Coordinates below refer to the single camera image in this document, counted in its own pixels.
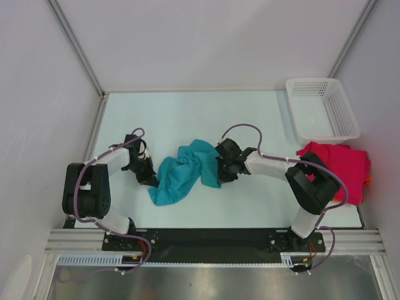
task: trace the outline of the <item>white plastic basket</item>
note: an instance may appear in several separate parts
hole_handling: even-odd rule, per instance
[[[301,144],[339,144],[360,136],[349,99],[337,79],[290,79],[286,89]]]

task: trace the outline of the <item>white table surface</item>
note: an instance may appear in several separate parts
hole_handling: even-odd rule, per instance
[[[237,123],[260,128],[264,153],[295,156],[303,148],[293,133],[286,92],[113,93],[94,154],[142,127],[157,171],[165,157],[176,157],[179,146],[193,139],[216,145],[223,132]],[[242,149],[258,142],[258,133],[248,127],[233,129],[228,136]],[[186,198],[161,207],[153,204],[148,187],[140,186],[132,172],[117,172],[110,185],[111,204],[138,228],[283,228],[291,225],[299,208],[287,182],[260,175],[240,175],[221,189],[198,180]],[[321,225],[359,228],[361,222],[356,207],[346,205],[329,211]]]

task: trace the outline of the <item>red cloth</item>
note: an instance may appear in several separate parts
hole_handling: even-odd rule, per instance
[[[366,151],[353,150],[348,145],[328,145],[310,142],[297,155],[313,152],[321,158],[324,164],[340,179],[349,189],[348,203],[357,205],[363,201],[363,183],[369,176],[371,161]],[[344,200],[343,188],[335,196]]]

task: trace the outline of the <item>teal towel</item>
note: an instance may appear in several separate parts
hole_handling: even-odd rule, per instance
[[[177,203],[185,198],[201,176],[201,183],[212,188],[218,184],[219,154],[208,142],[195,139],[190,146],[181,146],[177,158],[167,157],[158,169],[158,187],[149,189],[151,200],[157,206]]]

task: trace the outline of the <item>black mounting plate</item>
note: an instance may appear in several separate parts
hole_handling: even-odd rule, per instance
[[[263,264],[280,263],[280,253],[309,253],[326,248],[319,232],[294,249],[286,241],[287,229],[137,229],[136,235],[152,245],[151,263]],[[104,235],[103,251],[141,251],[137,240]]]

